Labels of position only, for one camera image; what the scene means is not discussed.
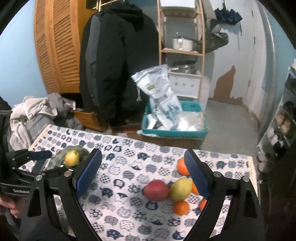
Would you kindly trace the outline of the left hand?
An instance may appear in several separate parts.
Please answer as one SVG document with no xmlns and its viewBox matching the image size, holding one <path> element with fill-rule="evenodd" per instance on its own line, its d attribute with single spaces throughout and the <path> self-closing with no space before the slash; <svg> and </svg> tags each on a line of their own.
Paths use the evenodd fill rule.
<svg viewBox="0 0 296 241">
<path fill-rule="evenodd" d="M 25 198 L 19 198 L 14 200 L 13 198 L 1 194 L 0 197 L 0 206 L 1 206 L 1 215 L 5 215 L 6 209 L 8 209 L 15 218 L 21 218 L 23 214 L 23 209 L 26 204 Z"/>
</svg>

